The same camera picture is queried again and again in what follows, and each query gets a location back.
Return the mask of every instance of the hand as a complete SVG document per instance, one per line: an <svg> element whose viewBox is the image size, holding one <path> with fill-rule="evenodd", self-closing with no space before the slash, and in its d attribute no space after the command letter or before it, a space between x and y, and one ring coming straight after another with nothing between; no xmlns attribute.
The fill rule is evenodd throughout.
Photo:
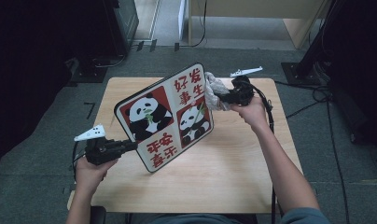
<svg viewBox="0 0 377 224"><path fill-rule="evenodd" d="M101 165L89 163L86 158L80 158L76 167L76 193L84 193L92 196L101 181L106 177L107 170L118 160L109 161Z"/></svg>
<svg viewBox="0 0 377 224"><path fill-rule="evenodd" d="M254 96L249 105L231 105L231 110L238 112L255 133L262 127L268 127L265 106L259 97Z"/></svg>

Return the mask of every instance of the wooden table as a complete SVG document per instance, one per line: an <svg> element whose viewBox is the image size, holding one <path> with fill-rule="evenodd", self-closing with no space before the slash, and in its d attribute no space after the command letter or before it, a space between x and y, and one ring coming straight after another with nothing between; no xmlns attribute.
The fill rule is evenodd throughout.
<svg viewBox="0 0 377 224"><path fill-rule="evenodd" d="M127 139L114 106L159 79L109 80L95 121L104 125L106 138ZM232 89L230 78L221 79ZM274 82L252 78L251 83L272 101L275 135L301 169ZM272 182L258 139L234 111L213 111L213 117L211 133L155 174L147 171L135 151L122 155L97 189L92 205L127 213L270 213Z"/></svg>

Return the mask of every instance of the left hand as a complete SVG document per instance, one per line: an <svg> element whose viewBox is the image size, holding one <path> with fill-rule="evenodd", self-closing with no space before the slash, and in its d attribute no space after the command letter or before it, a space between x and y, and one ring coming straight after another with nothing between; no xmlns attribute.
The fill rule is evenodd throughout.
<svg viewBox="0 0 377 224"><path fill-rule="evenodd" d="M76 192L89 194L92 196L101 181L106 177L107 170L118 160L109 161L101 165L89 163L86 158L80 158L76 167Z"/></svg>

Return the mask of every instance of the sign board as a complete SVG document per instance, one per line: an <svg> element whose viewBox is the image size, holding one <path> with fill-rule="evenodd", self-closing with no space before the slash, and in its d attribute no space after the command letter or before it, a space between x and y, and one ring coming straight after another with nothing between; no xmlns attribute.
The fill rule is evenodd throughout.
<svg viewBox="0 0 377 224"><path fill-rule="evenodd" d="M142 162L156 172L213 130L205 103L206 78L200 63L168 76L120 101L115 114L138 143Z"/></svg>

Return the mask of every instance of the panda picture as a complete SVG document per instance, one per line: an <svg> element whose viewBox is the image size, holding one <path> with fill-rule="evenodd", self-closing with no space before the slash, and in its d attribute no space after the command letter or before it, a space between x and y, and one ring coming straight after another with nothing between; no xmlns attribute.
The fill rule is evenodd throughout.
<svg viewBox="0 0 377 224"><path fill-rule="evenodd" d="M200 138L209 129L210 123L204 116L205 109L205 106L200 104L182 113L179 128L183 147Z"/></svg>
<svg viewBox="0 0 377 224"><path fill-rule="evenodd" d="M125 110L130 120L130 131L137 141L142 141L170 124L171 112L148 93Z"/></svg>

